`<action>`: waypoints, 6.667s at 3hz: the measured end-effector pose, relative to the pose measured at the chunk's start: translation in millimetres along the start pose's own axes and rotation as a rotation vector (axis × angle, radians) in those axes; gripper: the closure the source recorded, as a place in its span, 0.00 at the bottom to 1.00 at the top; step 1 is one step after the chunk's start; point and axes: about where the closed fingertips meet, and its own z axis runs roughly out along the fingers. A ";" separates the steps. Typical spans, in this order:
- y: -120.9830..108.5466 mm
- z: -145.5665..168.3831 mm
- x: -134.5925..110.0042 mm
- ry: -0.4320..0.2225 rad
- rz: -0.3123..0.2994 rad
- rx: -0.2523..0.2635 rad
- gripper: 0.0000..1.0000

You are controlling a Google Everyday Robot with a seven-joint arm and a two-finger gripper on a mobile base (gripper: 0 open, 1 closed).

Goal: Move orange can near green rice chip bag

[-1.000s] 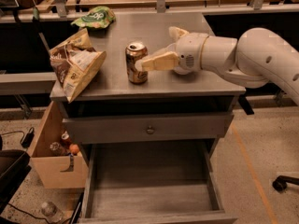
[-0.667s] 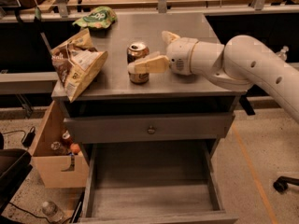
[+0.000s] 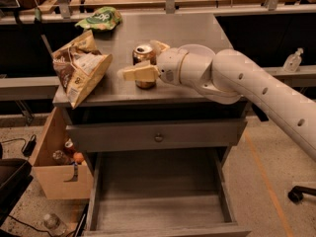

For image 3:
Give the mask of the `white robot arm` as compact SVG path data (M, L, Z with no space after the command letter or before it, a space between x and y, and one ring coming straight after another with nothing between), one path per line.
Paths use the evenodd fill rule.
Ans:
M170 47L158 53L154 65L142 61L118 74L126 81L161 79L167 84L192 88L224 105L244 97L316 160L316 102L280 82L237 50L215 52L199 44Z

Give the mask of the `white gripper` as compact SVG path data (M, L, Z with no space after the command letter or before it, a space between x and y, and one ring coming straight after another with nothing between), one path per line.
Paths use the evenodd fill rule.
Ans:
M119 79L125 81L155 82L160 79L168 84L181 84L181 68L185 57L189 54L186 49L170 48L166 43L153 39L150 42L157 55L157 66L149 61L142 61L127 66L117 72Z

